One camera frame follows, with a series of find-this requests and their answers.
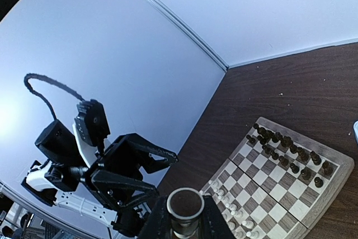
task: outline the dark square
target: dark square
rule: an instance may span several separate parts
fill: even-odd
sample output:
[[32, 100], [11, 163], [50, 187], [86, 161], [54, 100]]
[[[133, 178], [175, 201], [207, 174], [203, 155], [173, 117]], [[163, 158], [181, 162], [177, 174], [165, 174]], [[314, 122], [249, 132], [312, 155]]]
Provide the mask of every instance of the dark square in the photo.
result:
[[221, 201], [218, 203], [217, 206], [218, 206], [218, 208], [219, 208], [221, 213], [224, 212], [224, 210], [226, 209], [225, 205]]
[[258, 186], [253, 181], [250, 181], [250, 183], [245, 187], [245, 191], [249, 193], [250, 196], [252, 196], [252, 194], [254, 194], [257, 189]]
[[222, 183], [224, 183], [225, 181], [227, 181], [229, 176], [230, 176], [229, 173], [227, 173], [226, 170], [224, 170], [218, 178]]
[[266, 211], [270, 212], [272, 208], [277, 204], [277, 202], [271, 197], [266, 196], [264, 200], [261, 202], [260, 206]]
[[259, 153], [255, 151], [254, 149], [250, 151], [250, 153], [246, 156], [246, 159], [248, 159], [250, 162], [254, 162], [256, 160]]
[[265, 174], [269, 175], [274, 168], [276, 167], [276, 164], [273, 163], [270, 160], [267, 160], [267, 162], [263, 165], [263, 167], [261, 168], [262, 172], [264, 172]]
[[258, 207], [258, 203], [250, 198], [245, 205], [243, 206], [243, 208], [246, 210], [246, 212], [250, 215], [256, 208]]
[[236, 198], [236, 197], [240, 194], [240, 192], [241, 192], [242, 190], [243, 190], [242, 187], [241, 187], [238, 183], [236, 183], [236, 184], [231, 188], [230, 193]]
[[246, 171], [246, 174], [252, 179], [254, 176], [256, 176], [258, 171], [259, 169], [255, 165], [251, 165]]
[[240, 168], [236, 168], [236, 170], [231, 174], [231, 177], [238, 181], [243, 174], [244, 172]]
[[285, 232], [289, 232], [297, 223], [297, 219], [295, 219], [290, 213], [286, 213], [283, 218], [279, 221], [279, 225]]
[[308, 187], [307, 189], [305, 189], [305, 191], [302, 193], [299, 199], [302, 203], [304, 203], [308, 207], [311, 207], [311, 205], [317, 199], [318, 195], [319, 194], [315, 190]]
[[280, 204], [288, 211], [296, 203], [297, 198], [287, 192], [280, 200]]
[[301, 175], [301, 171], [299, 171], [300, 175], [298, 176], [298, 179], [305, 183], [307, 186], [311, 183], [311, 181], [315, 178], [316, 176], [316, 172], [314, 172], [313, 170], [311, 170], [310, 168], [308, 168], [307, 166], [305, 167], [306, 170], [310, 171], [311, 173], [311, 177], [308, 180], [304, 180], [302, 175]]
[[233, 159], [233, 163], [235, 163], [237, 166], [240, 165], [240, 163], [245, 159], [244, 156], [242, 156], [240, 153], [238, 153], [235, 158]]
[[276, 186], [276, 181], [273, 180], [272, 178], [268, 177], [261, 185], [261, 187], [263, 188], [264, 191], [266, 191], [267, 193], [270, 193], [271, 190], [273, 190], [273, 188]]
[[329, 176], [324, 174], [324, 169], [322, 167], [318, 171], [318, 174], [320, 174], [321, 176], [323, 176], [324, 178], [326, 178], [328, 180], [331, 179], [331, 177], [333, 176], [333, 174], [337, 170], [337, 166], [335, 164], [333, 164], [332, 162], [329, 162], [329, 165], [333, 168], [333, 171]]
[[262, 228], [262, 230], [265, 232], [265, 233], [269, 233], [272, 228], [274, 228], [274, 226], [276, 225], [276, 221], [271, 218], [270, 215], [267, 215], [261, 222], [260, 222], [260, 228]]
[[304, 151], [306, 151], [306, 154], [308, 154], [308, 159], [307, 159], [307, 161], [305, 161], [305, 162], [302, 161], [299, 156], [297, 156], [296, 161], [302, 163], [303, 165], [307, 165], [307, 163], [309, 162], [309, 159], [310, 159], [310, 152], [309, 152], [308, 150], [306, 150], [306, 149], [304, 149]]
[[286, 166], [283, 166], [283, 165], [279, 162], [279, 166], [280, 166], [282, 169], [284, 169], [284, 170], [287, 171], [287, 170], [290, 168], [290, 164], [293, 163], [294, 160], [293, 160], [291, 157], [287, 156], [287, 155], [284, 155], [284, 157], [289, 160], [289, 164], [286, 165]]
[[296, 177], [286, 172], [285, 175], [280, 180], [279, 184], [282, 187], [284, 187], [286, 190], [288, 190], [292, 186], [293, 182], [295, 182], [295, 180]]

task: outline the chess pawn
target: chess pawn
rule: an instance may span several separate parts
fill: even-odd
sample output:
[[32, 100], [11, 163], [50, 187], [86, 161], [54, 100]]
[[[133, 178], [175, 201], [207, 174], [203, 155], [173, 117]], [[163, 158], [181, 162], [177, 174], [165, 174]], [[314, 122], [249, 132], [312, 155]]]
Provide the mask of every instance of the chess pawn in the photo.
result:
[[231, 231], [234, 231], [234, 230], [235, 230], [235, 223], [233, 223], [233, 222], [228, 222], [228, 226], [229, 226], [229, 229], [230, 229]]
[[250, 239], [257, 239], [260, 236], [260, 233], [258, 231], [256, 232], [247, 232], [246, 236]]
[[234, 235], [237, 239], [244, 239], [246, 237], [244, 232], [235, 232]]
[[220, 201], [222, 201], [224, 204], [226, 204], [226, 203], [229, 202], [229, 198], [223, 197], [223, 196], [221, 196], [221, 195], [218, 196], [218, 199], [219, 199]]
[[219, 186], [219, 183], [217, 181], [209, 180], [208, 183], [212, 188], [217, 188]]
[[231, 211], [231, 215], [233, 215], [234, 217], [237, 217], [237, 218], [242, 218], [244, 213], [242, 213], [242, 211]]
[[226, 203], [225, 207], [228, 208], [231, 211], [236, 211], [237, 210], [237, 205], [235, 205], [235, 204]]
[[243, 221], [242, 222], [242, 226], [244, 226], [244, 227], [246, 227], [248, 229], [252, 229], [253, 225], [254, 225], [253, 221]]

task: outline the dark wood surface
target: dark wood surface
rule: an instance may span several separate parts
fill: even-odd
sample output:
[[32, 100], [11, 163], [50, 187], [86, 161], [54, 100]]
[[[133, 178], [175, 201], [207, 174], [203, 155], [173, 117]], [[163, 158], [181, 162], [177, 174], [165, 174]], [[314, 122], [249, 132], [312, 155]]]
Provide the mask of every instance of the dark wood surface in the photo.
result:
[[[230, 69], [159, 185], [201, 189], [251, 125], [266, 117], [358, 160], [358, 44]], [[358, 238], [358, 168], [307, 239]]]

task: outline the white wall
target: white wall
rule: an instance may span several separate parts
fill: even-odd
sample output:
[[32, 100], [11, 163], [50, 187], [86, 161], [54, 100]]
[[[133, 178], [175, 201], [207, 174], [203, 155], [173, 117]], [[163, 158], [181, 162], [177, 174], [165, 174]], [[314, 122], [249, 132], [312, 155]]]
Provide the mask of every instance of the white wall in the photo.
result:
[[357, 0], [161, 1], [230, 66], [358, 38]]
[[[224, 72], [145, 0], [20, 0], [0, 23], [0, 181], [64, 222], [95, 236], [95, 221], [48, 208], [20, 182], [34, 159], [34, 141], [51, 121], [45, 104], [23, 85], [46, 74], [103, 103], [113, 140], [138, 132], [179, 152]], [[71, 128], [75, 100], [31, 81]], [[164, 172], [146, 176], [158, 184]], [[84, 188], [80, 194], [88, 196]]]

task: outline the chess rook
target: chess rook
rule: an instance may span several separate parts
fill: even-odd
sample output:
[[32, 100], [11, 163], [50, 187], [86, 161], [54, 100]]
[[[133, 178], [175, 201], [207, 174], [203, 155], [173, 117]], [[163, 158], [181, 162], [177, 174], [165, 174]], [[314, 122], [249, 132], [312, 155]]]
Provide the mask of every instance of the chess rook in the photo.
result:
[[333, 173], [333, 168], [328, 161], [325, 161], [323, 163], [322, 168], [324, 169], [324, 174], [326, 176], [330, 176]]
[[315, 177], [314, 178], [314, 185], [317, 187], [317, 188], [321, 188], [323, 186], [323, 180], [320, 179], [319, 177]]
[[248, 228], [248, 229], [252, 229], [254, 226], [254, 222], [253, 221], [243, 221], [242, 222], [242, 226]]
[[276, 161], [279, 158], [279, 155], [276, 152], [271, 151], [271, 157], [272, 157], [273, 160]]
[[304, 180], [309, 180], [310, 177], [311, 177], [311, 172], [309, 170], [307, 170], [307, 169], [302, 169], [301, 170], [301, 175], [302, 175], [302, 178]]
[[258, 239], [260, 236], [260, 233], [258, 231], [256, 232], [247, 232], [246, 236], [250, 239]]
[[311, 159], [315, 165], [321, 164], [322, 159], [317, 153], [315, 153], [314, 151], [311, 151], [310, 155], [311, 155]]
[[254, 144], [256, 142], [256, 140], [254, 139], [254, 137], [252, 137], [251, 135], [247, 135], [246, 136], [247, 140], [251, 143], [251, 144]]
[[228, 226], [229, 226], [229, 229], [232, 231], [234, 231], [236, 228], [235, 223], [233, 223], [233, 222], [228, 222]]
[[244, 215], [244, 213], [242, 213], [242, 211], [231, 211], [231, 215], [237, 218], [241, 218]]
[[292, 170], [292, 173], [294, 173], [294, 174], [297, 174], [300, 171], [300, 168], [297, 165], [295, 165], [294, 163], [290, 164], [290, 168]]
[[284, 156], [280, 156], [279, 161], [282, 166], [287, 166], [289, 164], [289, 160], [287, 158], [285, 158]]

